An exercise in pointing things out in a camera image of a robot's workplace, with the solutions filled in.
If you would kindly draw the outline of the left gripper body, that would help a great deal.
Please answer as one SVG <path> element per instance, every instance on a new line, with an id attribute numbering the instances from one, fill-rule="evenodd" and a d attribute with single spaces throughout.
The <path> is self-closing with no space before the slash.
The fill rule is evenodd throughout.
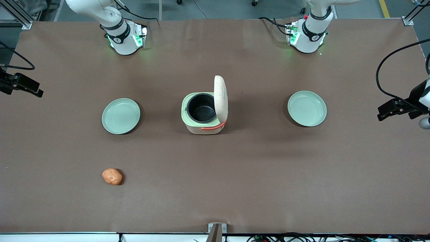
<path id="1" fill-rule="evenodd" d="M 427 78 L 421 84 L 412 89 L 407 101 L 413 106 L 413 110 L 408 114 L 411 120 L 421 115 L 429 114 L 430 79 Z"/>

